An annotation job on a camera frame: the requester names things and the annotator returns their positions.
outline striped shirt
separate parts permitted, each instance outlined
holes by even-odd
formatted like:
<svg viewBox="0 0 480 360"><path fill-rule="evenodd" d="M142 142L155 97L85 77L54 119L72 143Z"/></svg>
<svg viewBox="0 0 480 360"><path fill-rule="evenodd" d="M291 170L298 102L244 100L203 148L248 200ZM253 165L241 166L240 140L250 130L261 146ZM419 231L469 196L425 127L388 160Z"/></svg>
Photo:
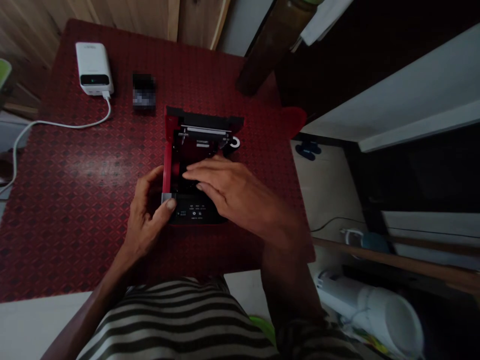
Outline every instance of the striped shirt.
<svg viewBox="0 0 480 360"><path fill-rule="evenodd" d="M305 320L276 339L278 350L222 281L182 278L130 288L77 359L361 359L340 331Z"/></svg>

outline red tablecloth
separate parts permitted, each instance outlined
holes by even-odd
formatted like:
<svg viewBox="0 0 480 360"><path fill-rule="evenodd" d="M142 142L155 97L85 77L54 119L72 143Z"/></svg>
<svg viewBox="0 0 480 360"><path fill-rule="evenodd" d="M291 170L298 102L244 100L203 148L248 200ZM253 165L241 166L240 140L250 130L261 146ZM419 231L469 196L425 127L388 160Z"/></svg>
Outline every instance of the red tablecloth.
<svg viewBox="0 0 480 360"><path fill-rule="evenodd" d="M112 117L85 130L33 128L1 222L1 302L98 284L124 240L137 178L163 162L165 105L244 117L236 159L305 214L275 80L245 97L234 86L242 57L70 20L39 119L80 125L107 112L101 96L80 88L76 42L106 47L115 86ZM133 71L156 77L156 116L133 113ZM258 269L261 253L259 239L232 223L170 226L134 280Z"/></svg>

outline white power bank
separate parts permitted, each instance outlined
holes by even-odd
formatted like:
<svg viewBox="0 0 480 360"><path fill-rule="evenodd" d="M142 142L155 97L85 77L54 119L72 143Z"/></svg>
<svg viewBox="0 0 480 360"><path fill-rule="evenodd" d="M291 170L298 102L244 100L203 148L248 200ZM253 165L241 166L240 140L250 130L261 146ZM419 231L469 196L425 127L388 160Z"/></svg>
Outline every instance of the white power bank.
<svg viewBox="0 0 480 360"><path fill-rule="evenodd" d="M87 95L102 95L103 91L114 93L107 49L99 42L77 42L76 60L80 86Z"/></svg>

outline person's left hand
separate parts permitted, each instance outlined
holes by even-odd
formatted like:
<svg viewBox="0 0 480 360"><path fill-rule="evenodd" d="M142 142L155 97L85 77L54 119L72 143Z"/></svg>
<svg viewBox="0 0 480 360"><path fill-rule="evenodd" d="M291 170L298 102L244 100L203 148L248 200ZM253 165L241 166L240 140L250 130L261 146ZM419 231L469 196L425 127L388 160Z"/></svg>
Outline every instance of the person's left hand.
<svg viewBox="0 0 480 360"><path fill-rule="evenodd" d="M133 264L148 254L177 206L177 201L171 198L165 201L153 216L147 212L150 186L163 174L163 171L163 165L156 167L147 175L139 178L136 183L135 196L130 205L125 242L117 255L117 258L121 257L128 264Z"/></svg>

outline white bucket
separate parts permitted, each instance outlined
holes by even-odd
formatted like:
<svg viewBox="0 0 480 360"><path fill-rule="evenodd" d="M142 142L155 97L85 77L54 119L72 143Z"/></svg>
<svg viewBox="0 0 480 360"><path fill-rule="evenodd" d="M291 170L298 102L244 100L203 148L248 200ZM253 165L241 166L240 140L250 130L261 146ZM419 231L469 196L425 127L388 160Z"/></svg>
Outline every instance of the white bucket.
<svg viewBox="0 0 480 360"><path fill-rule="evenodd" d="M319 273L315 285L323 303L375 336L392 353L407 359L422 354L422 325L402 296L330 271Z"/></svg>

